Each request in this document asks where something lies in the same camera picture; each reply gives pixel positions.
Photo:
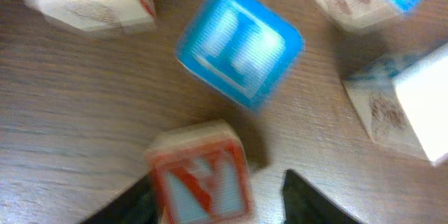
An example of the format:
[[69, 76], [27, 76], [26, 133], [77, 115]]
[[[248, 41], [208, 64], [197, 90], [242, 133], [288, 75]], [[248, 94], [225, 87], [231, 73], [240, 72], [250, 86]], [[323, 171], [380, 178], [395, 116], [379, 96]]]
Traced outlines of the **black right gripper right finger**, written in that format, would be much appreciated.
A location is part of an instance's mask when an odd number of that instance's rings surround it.
[[281, 189], [284, 224], [360, 224], [296, 171], [287, 169]]

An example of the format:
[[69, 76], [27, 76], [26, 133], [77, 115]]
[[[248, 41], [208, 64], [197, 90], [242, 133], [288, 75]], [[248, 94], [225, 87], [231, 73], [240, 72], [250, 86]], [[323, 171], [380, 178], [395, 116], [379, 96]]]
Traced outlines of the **red letter A block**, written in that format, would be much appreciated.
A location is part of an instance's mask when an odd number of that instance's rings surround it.
[[256, 222], [244, 147], [224, 120], [163, 132], [144, 157], [161, 223]]

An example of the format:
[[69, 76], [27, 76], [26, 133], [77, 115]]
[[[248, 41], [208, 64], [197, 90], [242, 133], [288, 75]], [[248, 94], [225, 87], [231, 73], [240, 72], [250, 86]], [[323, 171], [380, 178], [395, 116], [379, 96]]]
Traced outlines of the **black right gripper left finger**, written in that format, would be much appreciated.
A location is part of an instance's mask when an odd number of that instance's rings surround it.
[[158, 207], [150, 179], [139, 179], [133, 186], [81, 224], [157, 224]]

